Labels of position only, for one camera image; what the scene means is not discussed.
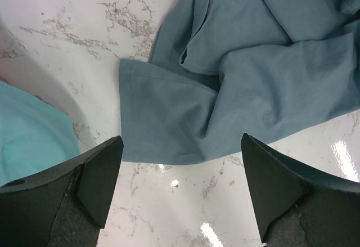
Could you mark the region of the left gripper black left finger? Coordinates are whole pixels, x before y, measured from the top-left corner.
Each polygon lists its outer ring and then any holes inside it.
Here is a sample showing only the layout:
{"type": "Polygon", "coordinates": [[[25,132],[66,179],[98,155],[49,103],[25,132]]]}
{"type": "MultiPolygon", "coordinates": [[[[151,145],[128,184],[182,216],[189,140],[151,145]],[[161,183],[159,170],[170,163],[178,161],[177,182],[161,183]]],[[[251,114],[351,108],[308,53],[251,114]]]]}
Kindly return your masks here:
{"type": "Polygon", "coordinates": [[[1,246],[96,246],[122,161],[113,137],[1,187],[1,246]]]}

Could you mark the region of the slate blue t-shirt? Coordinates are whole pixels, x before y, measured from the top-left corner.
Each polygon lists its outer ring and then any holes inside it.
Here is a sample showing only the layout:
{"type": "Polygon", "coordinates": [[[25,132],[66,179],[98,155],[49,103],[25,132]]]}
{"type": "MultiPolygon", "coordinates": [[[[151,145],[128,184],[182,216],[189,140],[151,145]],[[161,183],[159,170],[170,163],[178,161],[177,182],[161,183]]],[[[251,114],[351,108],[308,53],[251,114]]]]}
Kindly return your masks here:
{"type": "Polygon", "coordinates": [[[359,0],[179,0],[119,66],[123,159],[198,164],[359,109],[359,0]]]}

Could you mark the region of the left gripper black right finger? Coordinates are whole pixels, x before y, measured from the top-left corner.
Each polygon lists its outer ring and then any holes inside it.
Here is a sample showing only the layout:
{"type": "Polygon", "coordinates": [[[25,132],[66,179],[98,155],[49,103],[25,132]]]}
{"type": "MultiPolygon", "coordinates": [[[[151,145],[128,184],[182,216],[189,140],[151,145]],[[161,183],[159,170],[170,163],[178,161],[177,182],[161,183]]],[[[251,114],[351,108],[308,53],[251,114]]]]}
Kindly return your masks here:
{"type": "Polygon", "coordinates": [[[244,134],[242,158],[265,246],[359,246],[359,183],[244,134]]]}

